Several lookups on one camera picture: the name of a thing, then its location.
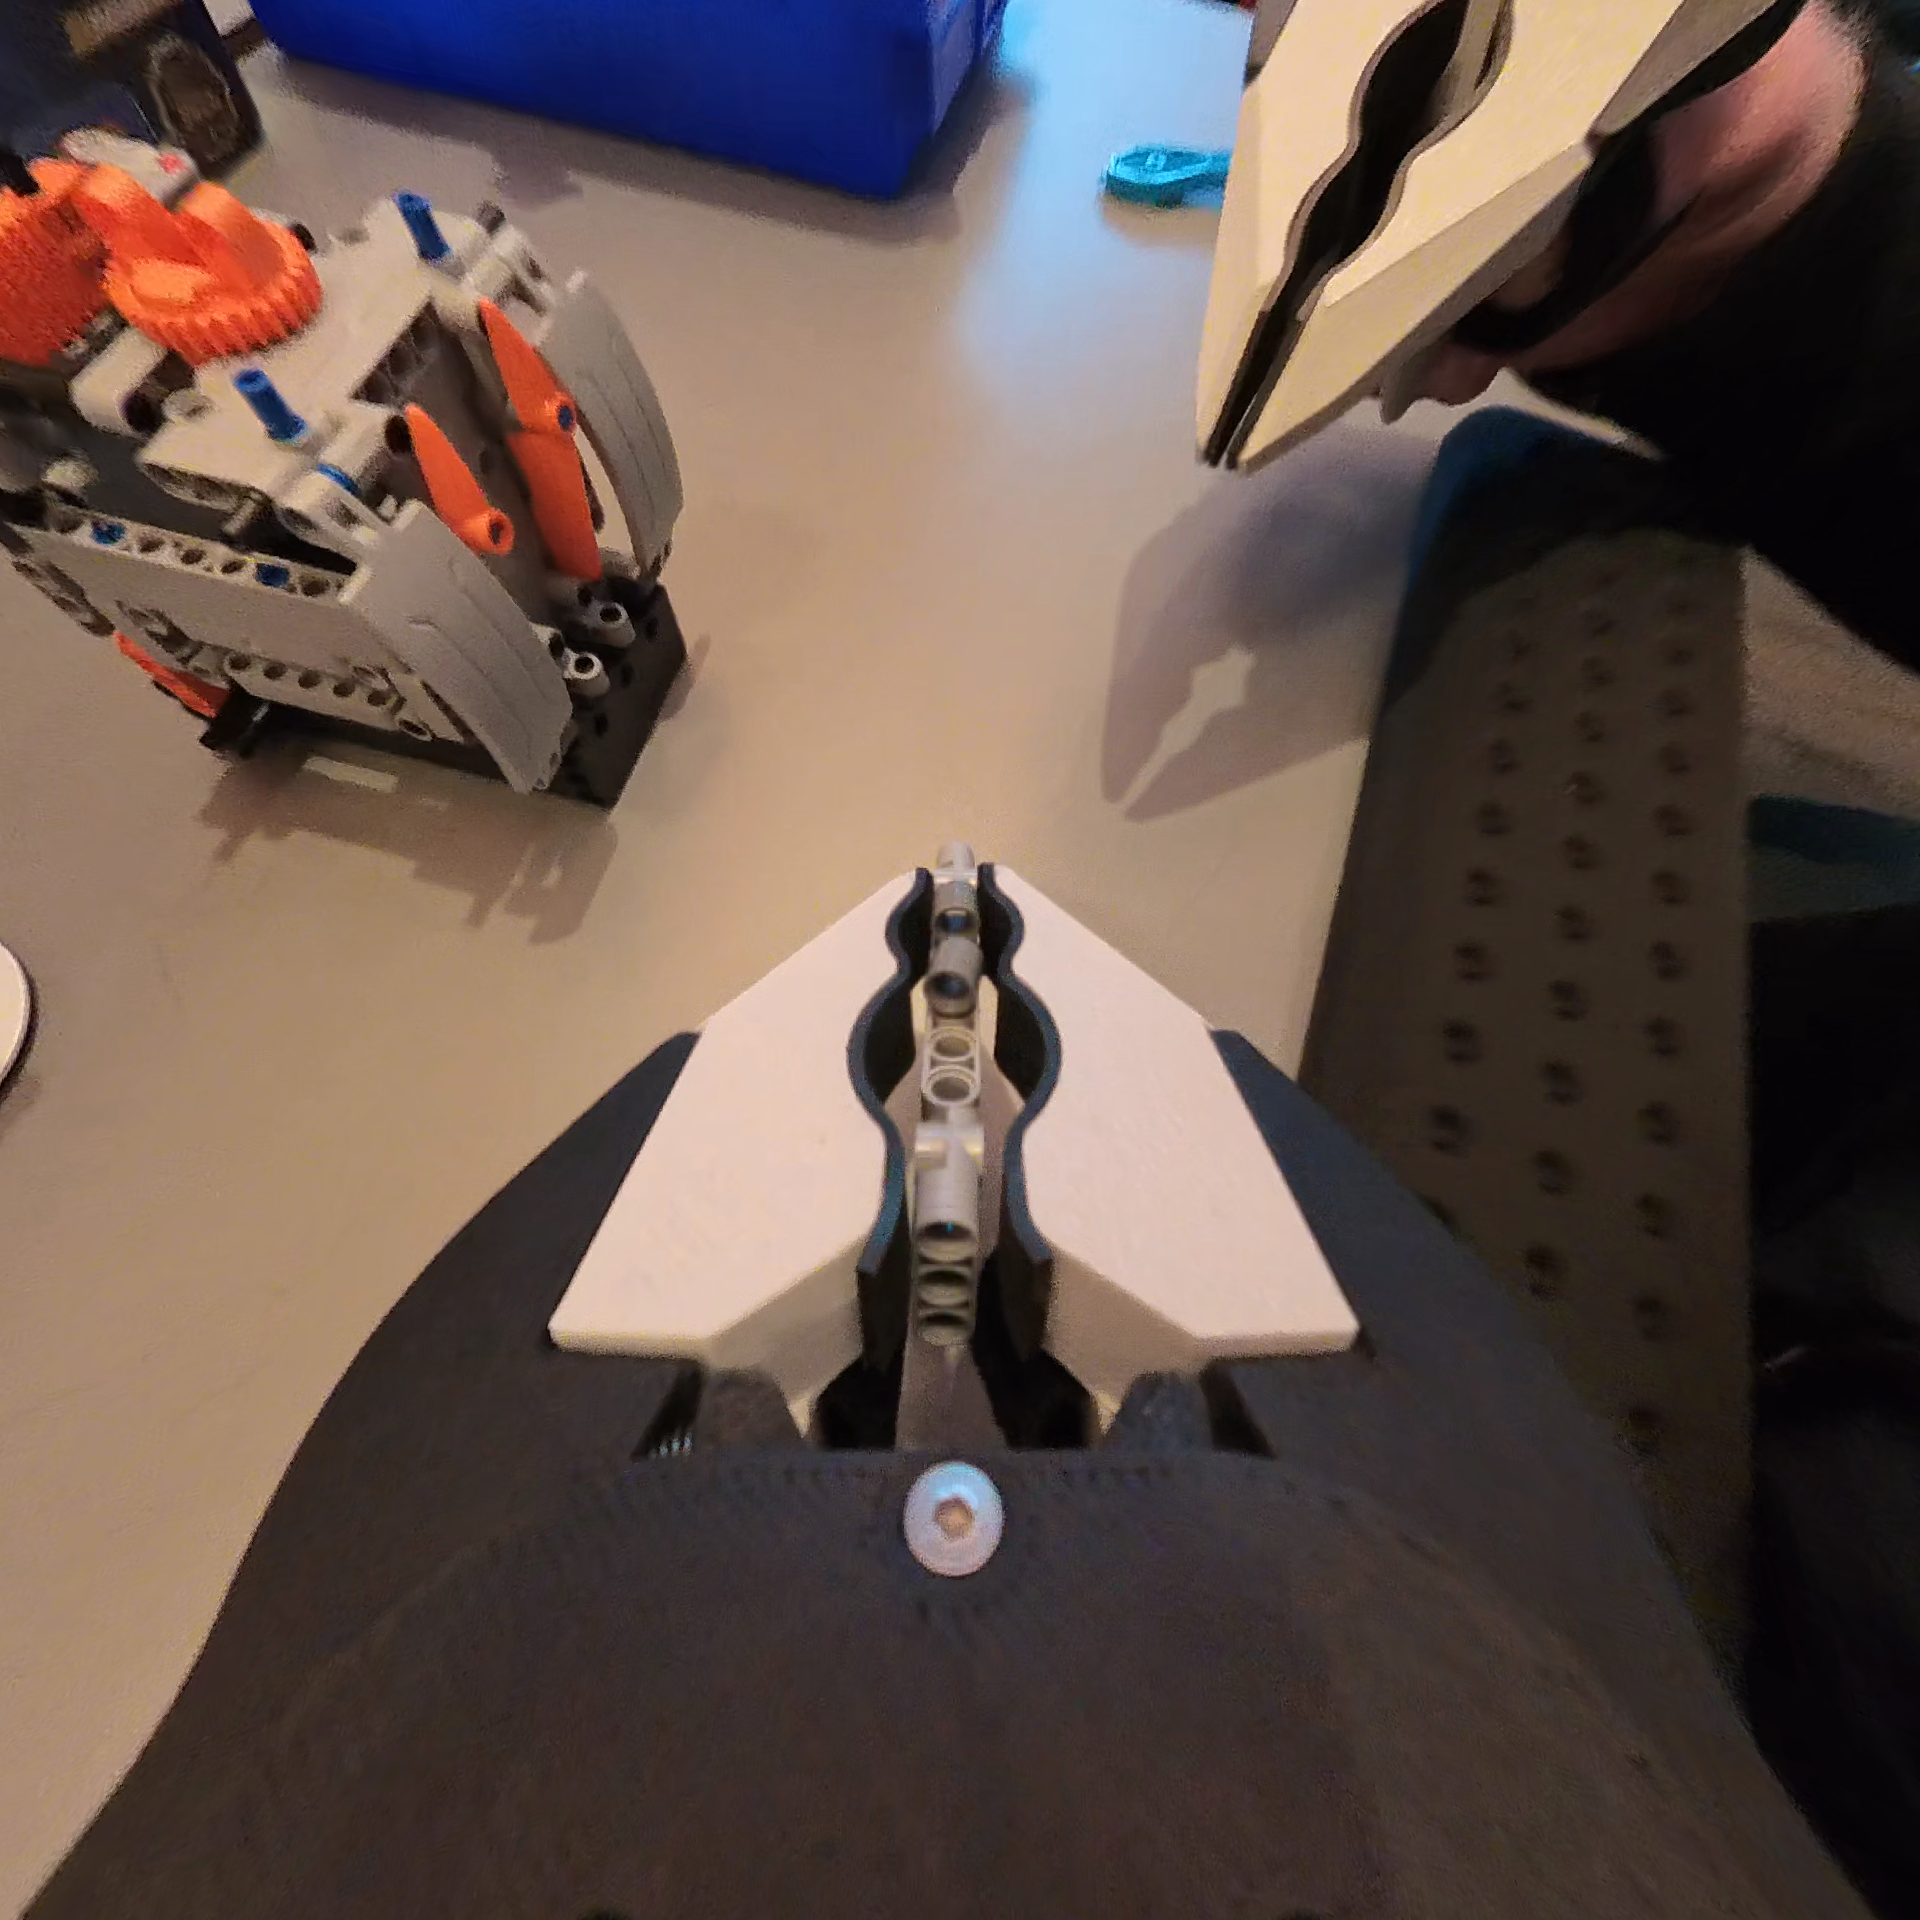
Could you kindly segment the person's right forearm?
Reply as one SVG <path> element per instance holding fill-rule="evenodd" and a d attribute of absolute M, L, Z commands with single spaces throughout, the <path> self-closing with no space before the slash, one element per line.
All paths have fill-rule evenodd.
<path fill-rule="evenodd" d="M 1814 199 L 1703 311 L 1527 382 L 1657 448 L 1701 515 L 1839 624 L 1919 667 L 1919 101 L 1867 57 Z"/>

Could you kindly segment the blue plastic bin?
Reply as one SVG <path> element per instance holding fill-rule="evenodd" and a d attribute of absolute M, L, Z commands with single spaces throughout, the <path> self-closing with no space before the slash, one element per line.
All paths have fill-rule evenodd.
<path fill-rule="evenodd" d="M 1003 3 L 255 3 L 286 54 L 864 200 L 906 192 Z"/>

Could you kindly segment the person's right hand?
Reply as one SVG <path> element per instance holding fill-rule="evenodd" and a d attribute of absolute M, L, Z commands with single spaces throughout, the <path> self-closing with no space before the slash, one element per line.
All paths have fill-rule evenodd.
<path fill-rule="evenodd" d="M 1590 367 L 1701 313 L 1735 267 L 1779 236 L 1834 172 L 1865 95 L 1871 30 L 1846 4 L 1806 4 L 1739 78 L 1670 115 L 1654 132 L 1654 215 L 1667 237 L 1613 292 L 1526 351 L 1458 339 L 1411 358 L 1378 412 L 1458 406 L 1503 373 L 1533 387 Z"/>

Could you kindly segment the teal brick piece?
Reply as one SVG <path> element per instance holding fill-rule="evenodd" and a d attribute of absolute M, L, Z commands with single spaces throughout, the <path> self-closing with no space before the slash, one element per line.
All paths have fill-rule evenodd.
<path fill-rule="evenodd" d="M 1233 151 L 1138 144 L 1118 151 L 1104 169 L 1102 192 L 1117 204 L 1178 207 L 1225 192 Z"/>

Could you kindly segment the grey orange brick model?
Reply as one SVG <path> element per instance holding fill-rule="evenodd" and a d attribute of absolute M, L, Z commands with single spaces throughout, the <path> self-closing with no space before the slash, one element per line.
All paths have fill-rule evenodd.
<path fill-rule="evenodd" d="M 657 384 L 503 207 L 312 230 L 106 128 L 5 151 L 5 565 L 201 742 L 611 808 L 688 652 Z"/>

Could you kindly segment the perforated brown chair seat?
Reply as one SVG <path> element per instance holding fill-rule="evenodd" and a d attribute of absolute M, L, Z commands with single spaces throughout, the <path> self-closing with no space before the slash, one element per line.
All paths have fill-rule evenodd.
<path fill-rule="evenodd" d="M 1520 1302 L 1722 1665 L 1747 1628 L 1739 558 L 1650 521 L 1405 606 L 1304 1080 Z"/>

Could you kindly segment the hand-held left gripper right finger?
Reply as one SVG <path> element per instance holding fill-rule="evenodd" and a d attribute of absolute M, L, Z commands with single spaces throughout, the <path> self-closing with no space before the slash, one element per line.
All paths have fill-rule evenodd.
<path fill-rule="evenodd" d="M 1358 1313 L 1211 1027 L 1031 880 L 998 883 L 1022 923 L 1014 979 L 1061 1049 L 1022 1109 L 1045 1351 L 1104 1424 L 1142 1375 L 1352 1351 Z"/>

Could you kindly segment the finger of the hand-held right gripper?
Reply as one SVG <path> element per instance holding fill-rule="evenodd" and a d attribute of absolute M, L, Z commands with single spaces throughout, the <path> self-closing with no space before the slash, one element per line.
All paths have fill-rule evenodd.
<path fill-rule="evenodd" d="M 1432 125 L 1314 305 L 1271 404 L 1286 437 L 1261 464 L 1381 397 L 1432 345 L 1526 351 L 1613 292 L 1670 230 L 1654 131 L 1795 22 L 1795 4 L 1760 3 L 1440 9 Z"/>
<path fill-rule="evenodd" d="M 1333 273 L 1376 233 L 1433 118 L 1433 3 L 1255 6 L 1197 373 L 1206 464 L 1261 464 Z"/>

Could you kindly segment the grey brick beam with holes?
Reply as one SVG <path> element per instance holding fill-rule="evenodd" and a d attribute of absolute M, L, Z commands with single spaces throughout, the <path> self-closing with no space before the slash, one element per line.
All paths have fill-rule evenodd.
<path fill-rule="evenodd" d="M 989 1129 L 978 1020 L 985 951 L 971 845 L 943 844 L 931 880 L 919 1119 L 910 1148 L 910 1313 L 919 1341 L 946 1352 L 974 1334 L 985 1263 L 982 1187 Z"/>

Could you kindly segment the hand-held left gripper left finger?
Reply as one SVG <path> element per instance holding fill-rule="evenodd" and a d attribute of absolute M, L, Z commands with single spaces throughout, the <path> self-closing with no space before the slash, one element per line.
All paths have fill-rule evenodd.
<path fill-rule="evenodd" d="M 570 1352 L 769 1375 L 808 1416 L 863 1352 L 858 1255 L 882 1192 L 881 1127 L 849 1068 L 896 975 L 901 872 L 718 1007 L 547 1329 Z"/>

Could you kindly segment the printed toy box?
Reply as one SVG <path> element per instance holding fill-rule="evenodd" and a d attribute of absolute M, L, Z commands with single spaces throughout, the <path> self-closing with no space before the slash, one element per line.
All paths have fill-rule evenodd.
<path fill-rule="evenodd" d="M 2 144 L 49 160 L 102 128 L 224 179 L 262 142 L 249 84 L 203 3 L 5 3 Z"/>

